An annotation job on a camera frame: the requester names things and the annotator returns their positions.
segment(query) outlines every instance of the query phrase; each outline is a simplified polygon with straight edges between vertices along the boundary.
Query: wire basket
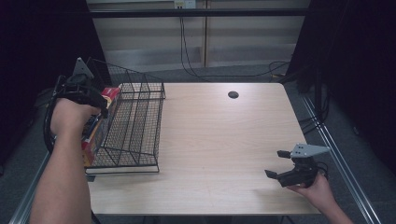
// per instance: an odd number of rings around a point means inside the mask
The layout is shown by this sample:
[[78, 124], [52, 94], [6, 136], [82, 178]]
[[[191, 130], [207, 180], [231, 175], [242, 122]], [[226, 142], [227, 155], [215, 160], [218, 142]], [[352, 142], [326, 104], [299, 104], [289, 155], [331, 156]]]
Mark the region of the wire basket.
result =
[[158, 155], [165, 90], [156, 77], [89, 59], [88, 67], [105, 86], [120, 87], [115, 111], [100, 126], [103, 142], [88, 175], [159, 172]]

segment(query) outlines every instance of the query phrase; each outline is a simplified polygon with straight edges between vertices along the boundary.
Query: wall socket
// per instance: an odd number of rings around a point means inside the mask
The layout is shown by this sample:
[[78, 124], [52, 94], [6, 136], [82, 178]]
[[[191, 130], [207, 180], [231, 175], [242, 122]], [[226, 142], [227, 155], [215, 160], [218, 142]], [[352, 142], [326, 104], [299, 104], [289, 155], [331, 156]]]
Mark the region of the wall socket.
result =
[[196, 8], [196, 0], [174, 0], [175, 9]]

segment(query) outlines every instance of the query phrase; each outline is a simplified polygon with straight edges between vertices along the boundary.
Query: light wood table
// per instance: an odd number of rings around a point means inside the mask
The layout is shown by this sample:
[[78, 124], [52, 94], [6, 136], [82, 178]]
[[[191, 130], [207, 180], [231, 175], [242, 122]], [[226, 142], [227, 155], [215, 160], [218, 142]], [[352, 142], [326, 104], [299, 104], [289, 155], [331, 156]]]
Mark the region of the light wood table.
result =
[[[264, 170], [285, 172], [304, 136], [280, 84], [165, 83], [158, 174], [99, 175], [92, 210], [113, 215], [316, 214]], [[229, 91], [239, 97], [231, 99]]]

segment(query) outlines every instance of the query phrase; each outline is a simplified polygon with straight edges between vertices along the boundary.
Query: metal bar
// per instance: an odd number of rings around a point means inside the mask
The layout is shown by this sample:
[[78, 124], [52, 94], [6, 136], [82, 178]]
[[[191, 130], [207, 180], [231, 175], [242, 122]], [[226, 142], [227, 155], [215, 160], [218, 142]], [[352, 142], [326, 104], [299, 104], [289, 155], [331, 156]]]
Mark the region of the metal bar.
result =
[[29, 216], [30, 216], [30, 209], [32, 207], [33, 198], [35, 197], [35, 187], [37, 186], [38, 180], [40, 176], [43, 174], [44, 169], [47, 166], [47, 163], [50, 159], [50, 154], [47, 152], [46, 157], [41, 162], [40, 167], [38, 168], [37, 173], [35, 173], [35, 178], [33, 179], [32, 183], [29, 186], [29, 189], [23, 195], [23, 198], [20, 204], [15, 210], [14, 215], [12, 216], [9, 224], [24, 224], [27, 223]]
[[254, 16], [306, 16], [331, 13], [329, 9], [308, 8], [247, 8], [247, 9], [103, 9], [89, 12], [40, 12], [37, 16], [67, 16], [91, 18], [150, 18], [150, 17], [254, 17]]
[[312, 101], [308, 97], [304, 97], [304, 103], [308, 113], [312, 116], [312, 120], [316, 123], [318, 127], [318, 132], [322, 137], [324, 143], [327, 147], [331, 148], [331, 155], [337, 166], [338, 170], [341, 173], [341, 176], [344, 178], [346, 182], [346, 186], [349, 188], [350, 193], [352, 194], [353, 198], [361, 213], [363, 214], [366, 222], [369, 224], [380, 224], [381, 221], [379, 220], [378, 215], [376, 214], [373, 206], [371, 205], [370, 200], [368, 199], [367, 195], [364, 193], [361, 185], [359, 184], [356, 177], [353, 175], [352, 171], [350, 170], [347, 162], [345, 161], [340, 149], [335, 144], [332, 136], [330, 135], [327, 127], [320, 122], [318, 117], [315, 117], [315, 108]]

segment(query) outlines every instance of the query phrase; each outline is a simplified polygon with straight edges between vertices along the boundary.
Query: human hand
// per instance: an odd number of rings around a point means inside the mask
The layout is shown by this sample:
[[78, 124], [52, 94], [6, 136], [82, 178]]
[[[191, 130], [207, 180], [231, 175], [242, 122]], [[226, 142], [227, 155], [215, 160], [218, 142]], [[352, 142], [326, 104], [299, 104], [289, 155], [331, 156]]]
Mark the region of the human hand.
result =
[[91, 115], [99, 114], [100, 109], [90, 105], [79, 105], [68, 99], [59, 99], [53, 110], [51, 131], [56, 134], [82, 133]]
[[314, 183], [309, 188], [305, 188], [304, 184], [288, 186], [287, 188], [305, 196], [321, 213], [326, 213], [338, 206], [332, 195], [329, 182], [322, 174], [317, 174]]

